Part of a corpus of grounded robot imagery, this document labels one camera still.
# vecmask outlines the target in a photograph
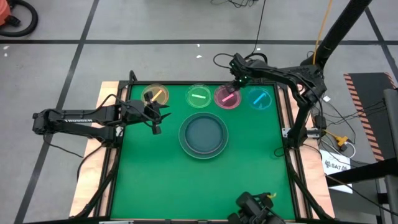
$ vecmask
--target green mat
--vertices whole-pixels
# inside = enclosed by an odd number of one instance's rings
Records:
[[[196,109],[185,100],[189,86],[166,86],[170,107],[162,113],[172,114],[162,122],[162,134],[152,135],[144,124],[126,128],[111,218],[226,219],[238,211],[237,197],[248,191],[277,193],[274,211],[294,220],[285,160],[273,154],[282,146],[273,86],[262,86],[272,97],[266,110],[250,107],[250,87],[242,89],[236,109],[221,109],[214,101]],[[217,87],[209,85],[213,93]],[[144,88],[134,85],[131,98],[140,99]],[[188,156],[178,141],[183,121],[198,112],[219,116],[228,128],[226,148],[210,160]]]

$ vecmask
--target black hose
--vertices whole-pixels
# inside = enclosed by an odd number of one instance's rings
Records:
[[[30,34],[31,32],[33,32],[33,30],[36,29],[37,23],[39,22],[39,16],[37,15],[37,11],[31,4],[23,0],[13,0],[12,3],[20,6],[25,6],[30,11],[30,13],[32,13],[32,21],[30,22],[29,26],[26,27],[26,29],[17,32],[2,31],[0,27],[0,35],[3,35],[5,37],[22,37]]]

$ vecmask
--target gray floor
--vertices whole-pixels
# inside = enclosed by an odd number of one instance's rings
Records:
[[[65,44],[7,43],[0,37],[0,222],[14,223],[22,198],[42,147],[32,131],[32,113],[54,108],[70,71],[76,48],[94,0],[27,0],[36,7],[37,30],[20,40],[71,40]],[[347,1],[335,0],[325,31]],[[261,40],[315,40],[328,1],[267,0]],[[102,81],[126,80],[133,69],[140,80],[231,80],[229,71],[216,67],[213,56],[220,52],[250,53],[252,44],[202,44],[200,40],[254,40],[262,0],[252,7],[212,5],[209,0],[99,0],[88,40],[198,40],[191,44],[85,44],[78,58],[64,108],[95,106]],[[395,0],[374,1],[370,10],[385,40],[398,40]],[[16,15],[29,18],[23,9]],[[365,14],[345,40],[377,40]],[[277,67],[298,65],[313,45],[258,45]],[[398,46],[389,45],[394,58]],[[228,63],[228,58],[220,58]],[[341,45],[325,67],[327,95],[342,114],[355,112],[343,79],[344,73],[389,72],[392,68],[380,45]],[[325,111],[332,113],[325,106]],[[350,124],[357,133],[354,159],[374,162],[358,119]],[[350,135],[346,125],[332,131]],[[56,134],[54,144],[83,154],[86,139]],[[50,148],[29,207],[22,211],[25,222],[67,218],[72,202],[80,159]],[[375,223],[374,217],[335,205],[344,220]]]

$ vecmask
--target white cable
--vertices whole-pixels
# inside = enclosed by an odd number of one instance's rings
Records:
[[[355,156],[355,153],[356,153],[355,146],[354,146],[354,144],[351,144],[350,142],[345,142],[345,144],[349,144],[350,146],[352,146],[353,149],[354,149],[354,153],[353,153],[351,156],[346,156],[346,155],[343,155],[341,152],[339,152],[339,150],[337,150],[334,146],[332,146],[331,144],[329,144],[329,143],[326,142],[325,140],[321,139],[321,141],[322,141],[323,143],[325,143],[327,146],[329,146],[329,148],[331,148],[332,150],[334,150],[335,152],[337,152],[337,154],[339,154],[339,155],[345,156],[345,157],[350,158],[350,159],[351,159],[352,157]]]

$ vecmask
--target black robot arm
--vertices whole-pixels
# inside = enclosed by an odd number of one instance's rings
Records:
[[[266,56],[264,60],[243,58],[240,54],[235,54],[230,61],[230,72],[235,76],[235,80],[227,85],[230,93],[245,87],[251,80],[266,78],[275,82],[286,84],[292,90],[292,96],[299,107],[295,123],[287,132],[285,145],[287,147],[298,148],[307,139],[306,120],[315,103],[320,101],[322,94],[326,92],[323,81],[323,70],[318,65],[304,65],[289,68],[275,68],[267,64]]]
[[[109,97],[115,97],[117,103],[102,106]],[[56,110],[46,109],[34,113],[33,131],[36,134],[67,133],[95,138],[106,147],[117,147],[118,126],[146,123],[152,128],[153,134],[160,134],[159,124],[169,114],[161,115],[160,109],[168,106],[151,101],[152,93],[145,94],[146,103],[141,100],[121,101],[115,95],[109,95],[101,106],[95,110]],[[102,128],[83,125],[81,123],[98,123]]]

